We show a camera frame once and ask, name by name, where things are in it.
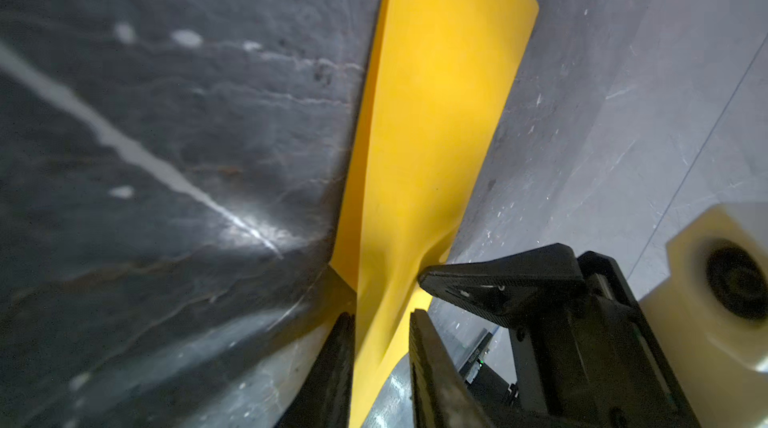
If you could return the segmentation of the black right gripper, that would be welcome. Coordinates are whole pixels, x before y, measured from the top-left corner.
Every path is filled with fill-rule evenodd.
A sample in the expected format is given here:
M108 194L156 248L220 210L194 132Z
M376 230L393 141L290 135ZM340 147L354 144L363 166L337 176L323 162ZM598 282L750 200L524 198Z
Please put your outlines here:
M418 283L438 299L513 328L514 405L544 424L698 426L614 259L592 251L577 259L556 243L485 262L431 266Z

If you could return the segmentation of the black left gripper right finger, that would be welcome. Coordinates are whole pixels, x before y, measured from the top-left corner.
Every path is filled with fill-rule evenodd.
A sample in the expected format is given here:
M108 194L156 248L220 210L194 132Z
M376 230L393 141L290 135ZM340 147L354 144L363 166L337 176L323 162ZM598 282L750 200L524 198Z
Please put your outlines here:
M410 314L409 361L415 427L493 427L469 393L428 313Z

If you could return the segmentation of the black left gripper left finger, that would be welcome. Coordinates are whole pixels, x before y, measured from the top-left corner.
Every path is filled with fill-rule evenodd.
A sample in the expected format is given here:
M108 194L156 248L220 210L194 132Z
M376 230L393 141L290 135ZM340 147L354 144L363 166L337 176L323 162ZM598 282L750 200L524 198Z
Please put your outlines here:
M304 384L276 427L347 428L355 356L355 317L342 313Z

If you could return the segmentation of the yellow square paper sheet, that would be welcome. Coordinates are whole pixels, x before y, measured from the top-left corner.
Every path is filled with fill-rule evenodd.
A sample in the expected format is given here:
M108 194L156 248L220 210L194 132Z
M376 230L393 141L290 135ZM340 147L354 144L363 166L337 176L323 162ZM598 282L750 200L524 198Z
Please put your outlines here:
M330 260L355 291L349 423L408 350L522 62L536 0L381 0Z

